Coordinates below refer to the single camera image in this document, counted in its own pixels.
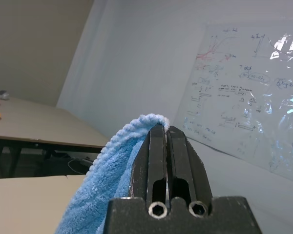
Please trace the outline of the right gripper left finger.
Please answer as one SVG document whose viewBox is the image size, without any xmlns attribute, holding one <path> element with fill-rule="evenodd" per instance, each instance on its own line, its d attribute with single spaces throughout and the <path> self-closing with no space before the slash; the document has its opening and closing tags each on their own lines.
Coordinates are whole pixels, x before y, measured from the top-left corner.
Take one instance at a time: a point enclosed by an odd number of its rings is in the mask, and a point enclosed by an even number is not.
<svg viewBox="0 0 293 234">
<path fill-rule="evenodd" d="M 130 197 L 146 203 L 166 201 L 167 163 L 166 134 L 163 125 L 152 127 L 132 164 Z"/>
</svg>

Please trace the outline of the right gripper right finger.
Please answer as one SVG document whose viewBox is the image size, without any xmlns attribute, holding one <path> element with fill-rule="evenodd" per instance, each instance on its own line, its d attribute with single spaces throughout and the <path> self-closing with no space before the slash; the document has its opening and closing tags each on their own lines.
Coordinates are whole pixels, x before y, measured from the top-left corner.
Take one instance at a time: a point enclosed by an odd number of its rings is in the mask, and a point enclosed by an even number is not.
<svg viewBox="0 0 293 234">
<path fill-rule="evenodd" d="M 212 192 L 204 164 L 184 132 L 174 126 L 167 131 L 167 175 L 170 201 L 179 197 L 187 206 L 199 202 L 210 207 Z"/>
</svg>

